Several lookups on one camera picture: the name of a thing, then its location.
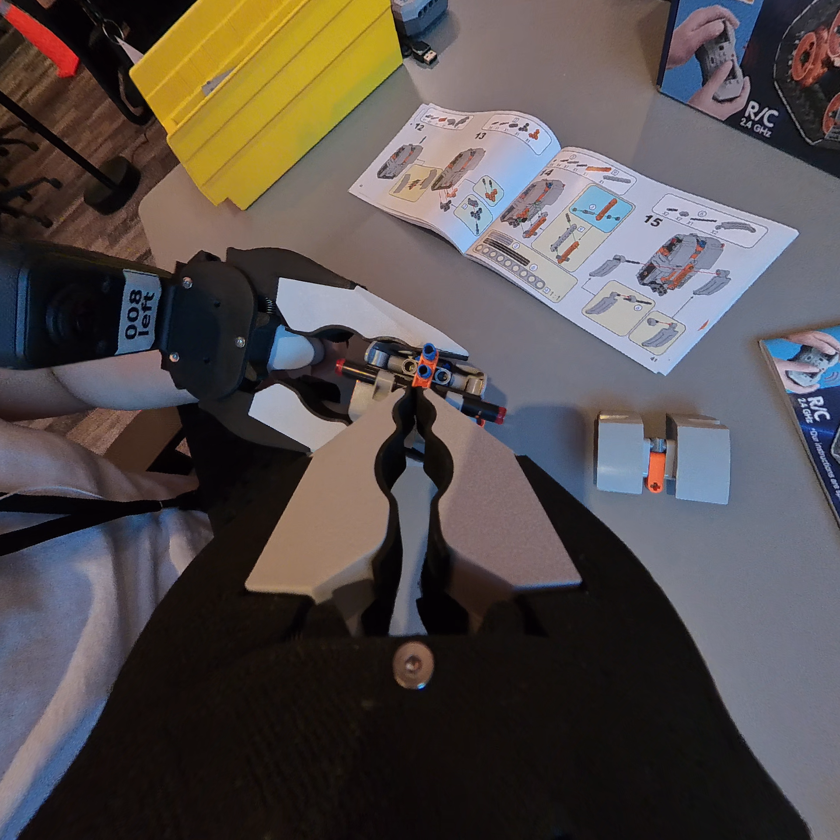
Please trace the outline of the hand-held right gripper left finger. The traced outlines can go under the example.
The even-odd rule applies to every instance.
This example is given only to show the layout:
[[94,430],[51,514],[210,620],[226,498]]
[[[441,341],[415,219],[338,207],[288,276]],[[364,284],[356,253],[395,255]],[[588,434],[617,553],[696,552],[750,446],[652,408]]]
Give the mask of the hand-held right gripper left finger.
[[333,601],[367,634],[388,634],[403,559],[392,489],[412,429],[413,397],[399,389],[316,451],[246,589]]

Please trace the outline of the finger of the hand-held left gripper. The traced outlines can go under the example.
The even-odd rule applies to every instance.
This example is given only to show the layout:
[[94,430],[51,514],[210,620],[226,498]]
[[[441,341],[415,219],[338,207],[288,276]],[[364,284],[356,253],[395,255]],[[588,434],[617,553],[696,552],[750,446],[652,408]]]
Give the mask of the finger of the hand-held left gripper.
[[413,348],[432,343],[456,359],[469,357],[469,352],[444,332],[361,286],[347,289],[282,277],[276,304],[294,333],[316,335],[340,329],[369,341],[402,342]]
[[248,416],[285,438],[315,451],[340,434],[351,421],[331,383],[279,381],[253,395]]

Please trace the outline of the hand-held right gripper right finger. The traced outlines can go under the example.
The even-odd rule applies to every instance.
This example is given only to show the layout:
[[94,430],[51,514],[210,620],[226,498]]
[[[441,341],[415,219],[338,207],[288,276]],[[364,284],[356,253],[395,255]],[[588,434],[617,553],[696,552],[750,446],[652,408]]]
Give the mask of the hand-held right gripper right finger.
[[513,452],[431,390],[418,392],[423,467],[436,486],[418,612],[464,634],[520,592],[581,584]]

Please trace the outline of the grey building block model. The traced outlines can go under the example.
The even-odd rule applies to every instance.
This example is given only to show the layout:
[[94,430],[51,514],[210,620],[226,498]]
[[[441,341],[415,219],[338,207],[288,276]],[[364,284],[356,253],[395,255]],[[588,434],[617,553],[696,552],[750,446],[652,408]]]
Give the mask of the grey building block model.
[[408,348],[395,342],[372,342],[362,361],[340,359],[335,371],[354,381],[350,419],[399,388],[431,389],[479,425],[503,424],[507,410],[484,400],[487,376],[431,343]]

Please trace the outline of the grey curved panel block piece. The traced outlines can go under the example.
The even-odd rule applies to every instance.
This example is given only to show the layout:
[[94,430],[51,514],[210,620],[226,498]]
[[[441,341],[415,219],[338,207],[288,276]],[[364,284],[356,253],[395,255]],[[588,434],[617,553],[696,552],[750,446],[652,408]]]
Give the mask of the grey curved panel block piece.
[[597,417],[595,483],[600,490],[672,490],[678,499],[725,505],[730,467],[730,432],[716,418],[668,414],[666,435],[647,437],[635,413]]

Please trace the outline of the white instruction booklet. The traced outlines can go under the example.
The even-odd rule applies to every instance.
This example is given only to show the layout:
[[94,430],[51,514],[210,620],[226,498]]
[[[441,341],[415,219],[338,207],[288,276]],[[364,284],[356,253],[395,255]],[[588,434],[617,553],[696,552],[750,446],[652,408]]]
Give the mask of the white instruction booklet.
[[424,104],[350,192],[666,375],[797,232],[561,148],[522,112]]

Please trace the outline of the grey desk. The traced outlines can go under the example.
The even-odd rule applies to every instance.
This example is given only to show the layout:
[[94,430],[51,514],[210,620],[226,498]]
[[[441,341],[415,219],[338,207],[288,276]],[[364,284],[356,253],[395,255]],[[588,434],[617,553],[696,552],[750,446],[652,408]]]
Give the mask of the grey desk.
[[[287,247],[446,331],[533,458],[646,564],[730,713],[815,838],[838,838],[838,527],[761,353],[761,338],[838,323],[838,180],[662,97],[667,2],[451,2],[410,61],[245,212],[178,167],[140,205],[154,262]],[[444,240],[348,188],[422,102],[514,109],[564,144],[796,228],[800,235],[667,375],[556,316]],[[696,410],[731,429],[726,507],[597,490],[594,417]]]

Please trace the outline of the person's left hand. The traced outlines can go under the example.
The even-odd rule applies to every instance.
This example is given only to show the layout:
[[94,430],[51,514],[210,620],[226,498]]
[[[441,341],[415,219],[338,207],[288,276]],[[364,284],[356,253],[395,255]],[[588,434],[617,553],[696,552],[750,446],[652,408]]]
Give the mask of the person's left hand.
[[322,350],[320,361],[299,369],[283,371],[287,377],[295,378],[311,375],[330,382],[335,379],[337,376],[335,373],[336,362],[346,356],[349,342],[333,342],[326,339],[320,339],[319,341]]

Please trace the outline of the yellow plastic bin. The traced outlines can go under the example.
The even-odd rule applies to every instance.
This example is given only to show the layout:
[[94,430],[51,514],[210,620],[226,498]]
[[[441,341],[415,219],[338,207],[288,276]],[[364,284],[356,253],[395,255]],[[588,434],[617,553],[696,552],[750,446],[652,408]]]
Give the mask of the yellow plastic bin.
[[386,1],[201,1],[130,75],[202,194],[246,209],[402,63]]

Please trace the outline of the person's white shirt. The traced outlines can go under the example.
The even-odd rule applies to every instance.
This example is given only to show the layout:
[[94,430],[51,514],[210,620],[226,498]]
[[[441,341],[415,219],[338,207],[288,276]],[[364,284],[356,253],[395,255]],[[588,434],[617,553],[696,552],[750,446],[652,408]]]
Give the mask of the person's white shirt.
[[[1,462],[2,495],[163,500],[197,485],[125,472],[3,420]],[[2,558],[2,838],[19,834],[76,758],[140,631],[211,536],[206,514],[166,510]]]

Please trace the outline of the grey battery hub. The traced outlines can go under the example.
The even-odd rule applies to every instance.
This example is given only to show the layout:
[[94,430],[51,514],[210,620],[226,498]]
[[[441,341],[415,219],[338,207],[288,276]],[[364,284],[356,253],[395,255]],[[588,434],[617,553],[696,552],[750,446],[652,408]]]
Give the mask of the grey battery hub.
[[448,1],[392,0],[391,8],[397,32],[415,38],[446,14]]

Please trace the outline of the blue manual booklet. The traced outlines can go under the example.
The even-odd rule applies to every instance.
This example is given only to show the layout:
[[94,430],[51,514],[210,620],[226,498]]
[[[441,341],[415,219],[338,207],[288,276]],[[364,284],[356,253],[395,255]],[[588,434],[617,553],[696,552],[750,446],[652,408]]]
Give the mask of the blue manual booklet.
[[778,377],[826,498],[839,517],[839,327],[760,343]]

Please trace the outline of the blue toy robot kit box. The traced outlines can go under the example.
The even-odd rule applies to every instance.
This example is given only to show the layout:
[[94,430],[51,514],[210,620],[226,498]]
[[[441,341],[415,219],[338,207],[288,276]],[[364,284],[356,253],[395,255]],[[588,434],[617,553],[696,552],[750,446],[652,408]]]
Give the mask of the blue toy robot kit box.
[[839,175],[838,1],[674,1],[657,84]]

